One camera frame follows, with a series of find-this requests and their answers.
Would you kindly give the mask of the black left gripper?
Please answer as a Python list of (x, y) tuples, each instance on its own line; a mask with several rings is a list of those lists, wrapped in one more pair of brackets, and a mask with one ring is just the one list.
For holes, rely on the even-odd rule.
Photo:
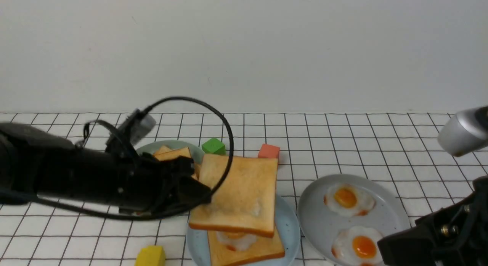
[(188, 205), (211, 203), (211, 188), (195, 179), (195, 161), (180, 156), (160, 161), (152, 154), (142, 153), (141, 158), (158, 161), (154, 172), (145, 171), (146, 163), (136, 173), (129, 175), (124, 188), (124, 200), (118, 213), (130, 216), (174, 214), (175, 210)]

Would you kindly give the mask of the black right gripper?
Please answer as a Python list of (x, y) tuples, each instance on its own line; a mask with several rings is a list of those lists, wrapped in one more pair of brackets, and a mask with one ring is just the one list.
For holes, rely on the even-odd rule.
[(382, 238), (387, 266), (486, 266), (487, 177), (462, 201), (420, 217), (416, 226)]

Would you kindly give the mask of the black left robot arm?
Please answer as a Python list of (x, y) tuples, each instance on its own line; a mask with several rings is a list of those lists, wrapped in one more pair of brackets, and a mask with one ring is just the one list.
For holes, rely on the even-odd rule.
[(26, 124), (1, 123), (1, 204), (28, 202), (91, 217), (150, 221), (211, 203), (214, 190), (193, 178), (194, 161), (137, 153), (115, 127), (115, 152)]

